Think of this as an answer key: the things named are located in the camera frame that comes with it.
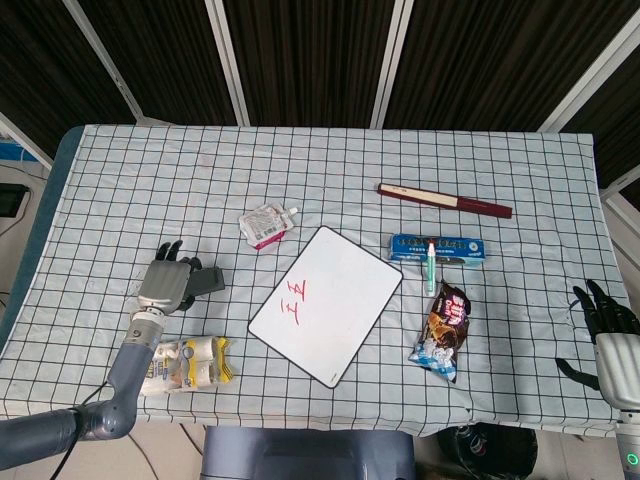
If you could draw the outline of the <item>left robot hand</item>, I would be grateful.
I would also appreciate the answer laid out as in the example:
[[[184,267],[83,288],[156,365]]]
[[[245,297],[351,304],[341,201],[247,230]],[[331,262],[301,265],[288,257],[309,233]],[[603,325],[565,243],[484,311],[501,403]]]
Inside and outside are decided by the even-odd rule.
[[[178,259],[182,240],[163,243],[147,268],[137,301],[140,310],[155,309],[169,316],[187,311],[195,301],[189,290],[189,280],[202,269],[197,257]]]

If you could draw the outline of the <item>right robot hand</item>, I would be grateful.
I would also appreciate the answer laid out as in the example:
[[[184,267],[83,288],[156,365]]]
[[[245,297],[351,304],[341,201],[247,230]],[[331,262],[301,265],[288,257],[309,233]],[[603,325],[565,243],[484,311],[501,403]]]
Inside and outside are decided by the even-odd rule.
[[[573,292],[581,305],[594,347],[595,375],[580,372],[561,358],[556,366],[568,379],[601,393],[621,412],[639,410],[639,319],[593,280]]]

